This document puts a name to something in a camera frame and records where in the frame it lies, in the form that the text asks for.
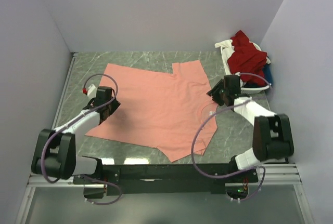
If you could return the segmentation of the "salmon pink t-shirt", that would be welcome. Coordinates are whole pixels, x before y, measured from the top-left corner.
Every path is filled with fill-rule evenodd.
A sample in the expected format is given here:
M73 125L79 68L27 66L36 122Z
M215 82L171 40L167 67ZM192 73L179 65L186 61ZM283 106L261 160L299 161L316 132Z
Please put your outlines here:
M172 64L172 73L108 64L102 86L119 87L115 113L90 130L91 137L156 148L174 162L203 155L217 130L217 109L199 60Z

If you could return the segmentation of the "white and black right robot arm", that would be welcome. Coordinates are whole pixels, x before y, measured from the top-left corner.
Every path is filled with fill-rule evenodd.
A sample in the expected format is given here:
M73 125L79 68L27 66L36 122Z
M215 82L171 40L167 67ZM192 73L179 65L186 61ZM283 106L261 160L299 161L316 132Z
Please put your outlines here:
M226 106L253 126L252 147L230 161L228 175L232 181L242 181L248 168L293 156L294 145L289 117L267 110L252 97L243 94L238 75L224 76L207 95L215 103Z

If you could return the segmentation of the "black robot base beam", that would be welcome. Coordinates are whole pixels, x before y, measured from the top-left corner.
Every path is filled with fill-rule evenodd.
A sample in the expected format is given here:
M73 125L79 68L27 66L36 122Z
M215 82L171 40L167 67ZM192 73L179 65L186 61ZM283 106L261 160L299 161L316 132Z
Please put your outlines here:
M259 181L254 169L225 179L211 179L201 175L191 164L104 165L103 172L95 179L114 183L124 194L225 194L227 183L242 185Z

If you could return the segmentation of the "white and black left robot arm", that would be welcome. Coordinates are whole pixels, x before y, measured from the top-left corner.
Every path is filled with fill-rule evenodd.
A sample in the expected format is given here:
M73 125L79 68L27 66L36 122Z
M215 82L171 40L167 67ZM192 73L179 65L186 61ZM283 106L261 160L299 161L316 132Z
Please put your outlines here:
M55 180L85 175L91 183L99 183L104 177L101 159L76 154L76 141L103 123L120 106L117 90L99 86L80 114L55 129L43 129L38 136L31 171Z

